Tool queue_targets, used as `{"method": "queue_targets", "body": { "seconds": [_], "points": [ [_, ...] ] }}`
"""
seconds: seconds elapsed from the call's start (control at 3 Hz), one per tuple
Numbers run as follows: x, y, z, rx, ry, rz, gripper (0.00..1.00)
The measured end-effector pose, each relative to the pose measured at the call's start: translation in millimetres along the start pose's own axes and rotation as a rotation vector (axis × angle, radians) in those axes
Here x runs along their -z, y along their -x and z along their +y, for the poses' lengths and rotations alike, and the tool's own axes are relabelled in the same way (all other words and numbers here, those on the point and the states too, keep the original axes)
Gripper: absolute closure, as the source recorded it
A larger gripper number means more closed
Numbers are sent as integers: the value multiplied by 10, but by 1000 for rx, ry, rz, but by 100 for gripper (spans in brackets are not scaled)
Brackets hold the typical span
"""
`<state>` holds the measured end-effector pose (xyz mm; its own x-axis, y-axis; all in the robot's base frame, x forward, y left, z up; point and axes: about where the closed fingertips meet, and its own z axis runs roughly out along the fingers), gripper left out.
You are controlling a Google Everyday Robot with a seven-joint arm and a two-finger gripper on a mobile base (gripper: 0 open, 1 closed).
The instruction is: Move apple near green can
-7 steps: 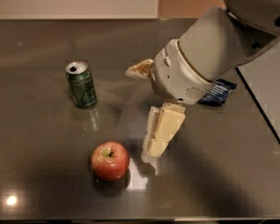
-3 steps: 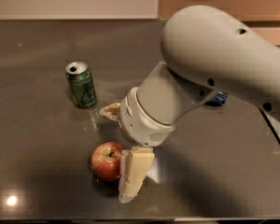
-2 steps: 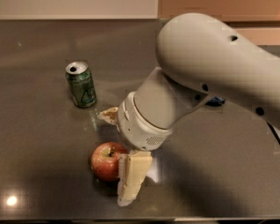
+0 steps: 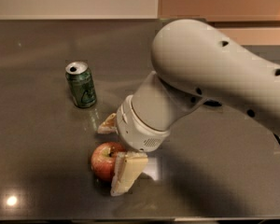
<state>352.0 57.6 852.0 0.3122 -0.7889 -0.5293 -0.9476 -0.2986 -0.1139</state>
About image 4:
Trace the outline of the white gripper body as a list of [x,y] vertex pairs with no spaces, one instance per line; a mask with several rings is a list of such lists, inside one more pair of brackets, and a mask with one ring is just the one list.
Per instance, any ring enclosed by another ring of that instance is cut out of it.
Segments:
[[148,127],[136,116],[132,96],[125,98],[116,115],[116,127],[120,141],[129,149],[152,152],[169,136],[170,131],[157,131]]

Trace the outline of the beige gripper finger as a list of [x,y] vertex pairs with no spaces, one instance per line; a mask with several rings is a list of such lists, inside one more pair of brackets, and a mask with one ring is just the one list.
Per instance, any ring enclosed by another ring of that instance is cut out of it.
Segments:
[[119,152],[115,161],[110,194],[120,196],[128,192],[134,181],[146,168],[147,163],[148,157],[144,152]]
[[110,134],[117,131],[116,127],[116,114],[110,114],[98,127],[97,132],[99,134]]

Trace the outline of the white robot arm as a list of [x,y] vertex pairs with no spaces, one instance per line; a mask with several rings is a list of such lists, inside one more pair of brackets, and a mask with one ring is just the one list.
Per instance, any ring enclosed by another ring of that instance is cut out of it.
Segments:
[[207,100],[229,105],[280,136],[280,64],[196,20],[163,26],[151,61],[153,71],[111,116],[109,129],[126,148],[115,159],[111,195],[127,192],[171,125]]

